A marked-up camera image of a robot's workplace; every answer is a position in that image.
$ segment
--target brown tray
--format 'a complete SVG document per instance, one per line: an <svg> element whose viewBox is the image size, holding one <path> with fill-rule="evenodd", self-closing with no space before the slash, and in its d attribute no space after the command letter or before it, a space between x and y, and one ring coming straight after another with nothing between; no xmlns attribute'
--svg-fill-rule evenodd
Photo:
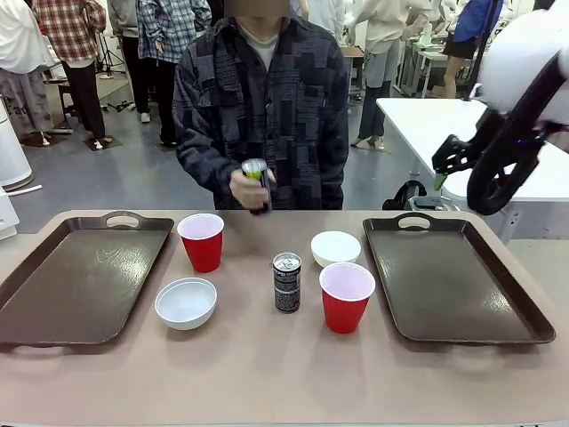
<svg viewBox="0 0 569 427"><path fill-rule="evenodd" d="M110 225L117 217L137 224ZM115 338L173 224L131 212L65 220L0 285L0 343L52 347Z"/></svg>
<svg viewBox="0 0 569 427"><path fill-rule="evenodd" d="M409 219L425 226L401 224ZM365 220L364 229L405 338L462 344L555 339L553 326L470 222L406 213Z"/></svg>

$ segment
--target can lid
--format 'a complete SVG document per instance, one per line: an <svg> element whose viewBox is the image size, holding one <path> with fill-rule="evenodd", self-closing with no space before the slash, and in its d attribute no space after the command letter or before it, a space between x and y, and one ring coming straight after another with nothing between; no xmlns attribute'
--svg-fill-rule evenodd
<svg viewBox="0 0 569 427"><path fill-rule="evenodd" d="M255 173L255 172L262 172L267 170L267 162L262 158L251 158L249 160L245 160L241 164L241 169L245 173Z"/></svg>
<svg viewBox="0 0 569 427"><path fill-rule="evenodd" d="M285 252L275 257L273 265L282 272L295 271L301 265L301 258L292 252Z"/></svg>

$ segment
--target black can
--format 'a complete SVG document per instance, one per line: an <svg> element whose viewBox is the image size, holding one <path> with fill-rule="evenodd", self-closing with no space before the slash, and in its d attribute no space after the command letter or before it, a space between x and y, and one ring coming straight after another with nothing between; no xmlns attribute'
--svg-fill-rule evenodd
<svg viewBox="0 0 569 427"><path fill-rule="evenodd" d="M273 260L275 306L283 313L294 313L301 306L301 258L286 252Z"/></svg>
<svg viewBox="0 0 569 427"><path fill-rule="evenodd" d="M261 209L250 211L253 215L262 215L270 212L272 206L270 203L270 182L268 180L268 169L267 162L262 158L252 158L250 160L245 160L241 164L241 170L243 175L253 180L260 182L262 188L268 190L268 203L263 204Z"/></svg>

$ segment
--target red cup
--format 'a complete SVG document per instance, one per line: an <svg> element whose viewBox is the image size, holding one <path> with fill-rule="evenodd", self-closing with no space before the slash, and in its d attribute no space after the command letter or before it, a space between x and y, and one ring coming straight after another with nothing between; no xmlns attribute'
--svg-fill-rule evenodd
<svg viewBox="0 0 569 427"><path fill-rule="evenodd" d="M328 327L336 334L354 332L375 291L372 273L352 262L336 262L322 270L320 286Z"/></svg>
<svg viewBox="0 0 569 427"><path fill-rule="evenodd" d="M212 213L199 213L178 224L178 234L194 270L210 273L221 264L223 220Z"/></svg>

